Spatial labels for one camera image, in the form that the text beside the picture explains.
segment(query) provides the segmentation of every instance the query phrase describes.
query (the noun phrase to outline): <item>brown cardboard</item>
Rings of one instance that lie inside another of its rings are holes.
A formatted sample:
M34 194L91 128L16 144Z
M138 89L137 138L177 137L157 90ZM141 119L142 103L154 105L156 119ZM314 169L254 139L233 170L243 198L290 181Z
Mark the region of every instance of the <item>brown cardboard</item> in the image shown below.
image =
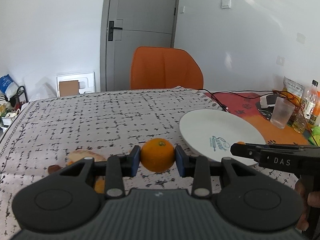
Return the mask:
M61 97L75 96L79 94L79 81L60 81L59 91Z

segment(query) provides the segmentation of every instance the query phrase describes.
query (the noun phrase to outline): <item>blue and white bag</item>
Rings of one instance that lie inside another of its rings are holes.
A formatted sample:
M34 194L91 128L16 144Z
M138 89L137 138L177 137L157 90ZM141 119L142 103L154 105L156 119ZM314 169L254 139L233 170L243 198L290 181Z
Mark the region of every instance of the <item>blue and white bag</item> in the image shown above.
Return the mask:
M8 74L0 78L0 90L10 100L17 93L18 86Z

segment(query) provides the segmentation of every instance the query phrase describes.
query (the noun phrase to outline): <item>patterned tablecloth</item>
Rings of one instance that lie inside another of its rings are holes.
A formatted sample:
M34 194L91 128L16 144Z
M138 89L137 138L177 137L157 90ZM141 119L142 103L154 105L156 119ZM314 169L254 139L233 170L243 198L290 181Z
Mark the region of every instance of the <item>patterned tablecloth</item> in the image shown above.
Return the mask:
M100 92L31 102L4 134L0 142L0 239L19 231L12 214L14 195L23 187L47 176L47 168L64 166L68 154L88 149L108 157L127 153L151 138L166 138L190 150L179 133L179 120L195 109L219 109L203 93L190 89ZM293 187L294 175L255 167ZM176 166L158 174L138 169L135 178L125 178L132 187L191 189L192 179L181 178ZM220 190L217 177L212 189Z

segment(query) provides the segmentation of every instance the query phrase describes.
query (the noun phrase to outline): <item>plastic bottle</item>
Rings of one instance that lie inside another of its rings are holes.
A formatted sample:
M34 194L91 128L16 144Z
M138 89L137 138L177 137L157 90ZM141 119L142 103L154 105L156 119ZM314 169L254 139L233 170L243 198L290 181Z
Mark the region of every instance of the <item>plastic bottle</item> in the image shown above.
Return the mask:
M315 126L318 126L320 124L320 91L318 91L318 100L316 102L315 109L312 112L311 118L308 122L309 128L314 128Z
M308 121L311 118L311 114L318 99L317 86L318 82L313 80L312 86L308 89L306 88L303 92L301 109L298 111L297 118L292 125L292 128L298 133L304 132Z

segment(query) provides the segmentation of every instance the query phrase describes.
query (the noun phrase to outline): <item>plate logo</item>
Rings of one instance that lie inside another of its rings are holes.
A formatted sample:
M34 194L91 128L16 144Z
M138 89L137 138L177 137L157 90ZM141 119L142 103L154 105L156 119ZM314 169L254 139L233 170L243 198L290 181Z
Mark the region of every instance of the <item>plate logo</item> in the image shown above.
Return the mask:
M216 148L220 150L228 151L230 149L230 144L222 137L210 137L210 146L216 151Z

